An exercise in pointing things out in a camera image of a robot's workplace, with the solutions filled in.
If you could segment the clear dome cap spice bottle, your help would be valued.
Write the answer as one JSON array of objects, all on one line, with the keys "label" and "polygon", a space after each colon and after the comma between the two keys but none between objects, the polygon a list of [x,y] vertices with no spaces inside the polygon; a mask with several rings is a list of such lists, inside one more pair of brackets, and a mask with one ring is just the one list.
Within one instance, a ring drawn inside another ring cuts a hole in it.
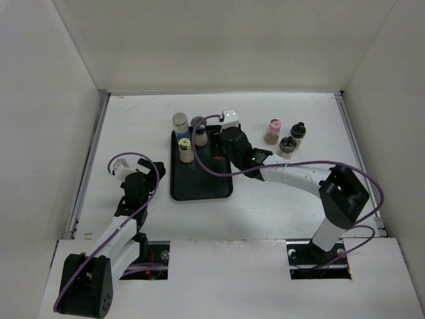
[{"label": "clear dome cap spice bottle", "polygon": [[206,146],[208,142],[206,132],[207,122],[203,120],[202,116],[195,116],[191,120],[191,126],[192,128],[196,128],[195,130],[193,130],[195,133],[195,137],[192,138],[192,142],[194,143],[194,145],[198,147]]}]

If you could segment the yellow cap sauce bottle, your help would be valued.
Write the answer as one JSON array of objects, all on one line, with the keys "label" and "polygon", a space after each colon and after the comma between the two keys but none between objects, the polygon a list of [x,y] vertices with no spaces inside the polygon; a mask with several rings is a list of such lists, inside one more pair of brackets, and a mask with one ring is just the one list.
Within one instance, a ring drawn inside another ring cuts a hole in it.
[{"label": "yellow cap sauce bottle", "polygon": [[195,156],[191,147],[191,141],[188,138],[181,138],[178,142],[179,159],[183,163],[191,163]]}]

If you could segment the pink cap spice bottle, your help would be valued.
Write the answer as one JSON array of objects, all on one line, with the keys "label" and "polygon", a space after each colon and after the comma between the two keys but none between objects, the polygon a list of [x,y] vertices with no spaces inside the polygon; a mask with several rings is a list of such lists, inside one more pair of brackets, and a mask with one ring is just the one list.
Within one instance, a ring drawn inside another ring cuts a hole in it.
[{"label": "pink cap spice bottle", "polygon": [[271,119],[263,136],[264,141],[269,145],[277,144],[280,138],[281,127],[282,122],[279,119]]}]

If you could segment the blue label silver cap bottle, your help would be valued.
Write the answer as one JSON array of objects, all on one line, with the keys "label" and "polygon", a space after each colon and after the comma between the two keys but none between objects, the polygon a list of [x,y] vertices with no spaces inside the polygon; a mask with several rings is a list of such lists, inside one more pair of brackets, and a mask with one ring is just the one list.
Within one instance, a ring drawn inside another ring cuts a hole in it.
[{"label": "blue label silver cap bottle", "polygon": [[189,125],[187,121],[187,115],[185,113],[175,113],[172,117],[172,122],[174,125],[174,133],[177,141],[183,138],[190,138]]}]

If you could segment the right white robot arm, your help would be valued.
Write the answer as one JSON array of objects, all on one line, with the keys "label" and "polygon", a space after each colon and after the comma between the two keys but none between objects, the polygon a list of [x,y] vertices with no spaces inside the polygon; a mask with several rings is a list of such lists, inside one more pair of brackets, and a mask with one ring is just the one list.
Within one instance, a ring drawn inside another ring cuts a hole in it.
[{"label": "right white robot arm", "polygon": [[321,179],[320,169],[291,166],[268,150],[252,147],[246,134],[237,127],[221,130],[216,140],[218,153],[226,155],[246,177],[281,183],[320,199],[325,217],[309,241],[305,254],[314,263],[326,263],[337,241],[355,225],[369,200],[369,192],[352,169],[335,163],[324,170],[329,175]]}]

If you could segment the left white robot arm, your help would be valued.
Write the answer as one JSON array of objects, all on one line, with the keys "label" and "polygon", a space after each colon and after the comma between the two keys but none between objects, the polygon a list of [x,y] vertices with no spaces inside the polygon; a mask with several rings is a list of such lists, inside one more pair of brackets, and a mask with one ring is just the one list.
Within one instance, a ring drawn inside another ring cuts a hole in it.
[{"label": "left white robot arm", "polygon": [[165,166],[145,156],[139,158],[137,165],[130,167],[122,156],[109,162],[108,171],[120,181],[124,196],[98,240],[86,252],[66,257],[54,312],[105,318],[119,279],[167,269],[167,261],[149,250],[147,236],[140,231],[147,218],[148,203],[165,175]]}]

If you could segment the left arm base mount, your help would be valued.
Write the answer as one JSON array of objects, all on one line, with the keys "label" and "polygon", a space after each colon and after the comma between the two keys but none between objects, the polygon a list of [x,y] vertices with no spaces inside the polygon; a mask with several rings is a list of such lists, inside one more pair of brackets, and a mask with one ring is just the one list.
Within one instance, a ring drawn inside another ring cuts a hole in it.
[{"label": "left arm base mount", "polygon": [[125,270],[121,280],[167,280],[169,241],[150,241],[140,256]]}]

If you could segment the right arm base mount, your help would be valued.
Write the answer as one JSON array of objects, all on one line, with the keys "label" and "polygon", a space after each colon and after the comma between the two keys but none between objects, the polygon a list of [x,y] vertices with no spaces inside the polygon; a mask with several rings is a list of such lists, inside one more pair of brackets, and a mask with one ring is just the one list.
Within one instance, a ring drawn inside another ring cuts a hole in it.
[{"label": "right arm base mount", "polygon": [[329,252],[313,246],[309,241],[287,241],[286,250],[291,279],[351,279],[351,270],[342,240]]}]

